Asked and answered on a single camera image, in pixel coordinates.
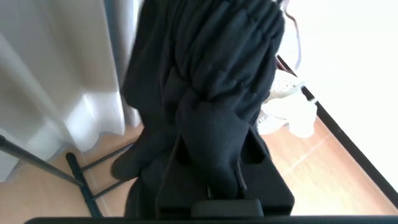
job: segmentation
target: gathered fabric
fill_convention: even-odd
[[[242,150],[269,156],[256,119],[284,33],[279,8],[271,0],[144,2],[122,89],[144,130],[114,162],[115,178],[139,177],[140,189],[150,189],[154,199],[182,138],[211,189],[237,197],[244,185],[236,177]],[[154,201],[148,206],[154,209]]]

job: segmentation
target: sheer curtain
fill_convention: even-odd
[[[124,134],[138,112],[119,84],[134,41],[139,0],[0,2],[0,134],[49,159]],[[18,160],[0,152],[0,181]]]

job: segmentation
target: curtain fold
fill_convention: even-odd
[[[87,151],[102,132],[124,134],[125,119],[137,126],[119,94],[134,2],[115,1],[109,14],[104,1],[1,1],[0,134],[46,160],[65,146]],[[0,152],[0,181],[17,161]]]

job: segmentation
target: curtain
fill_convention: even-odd
[[[139,0],[0,2],[0,134],[41,159],[140,123],[119,86]],[[0,181],[18,160],[0,152]]]

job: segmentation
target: black cloth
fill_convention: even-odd
[[[112,166],[117,179],[140,178],[150,201],[143,206],[154,209],[178,135],[209,186],[237,196],[237,164],[247,136],[260,138],[256,118],[283,33],[282,12],[271,0],[145,0],[122,89],[144,130]],[[268,156],[261,142],[256,149]]]

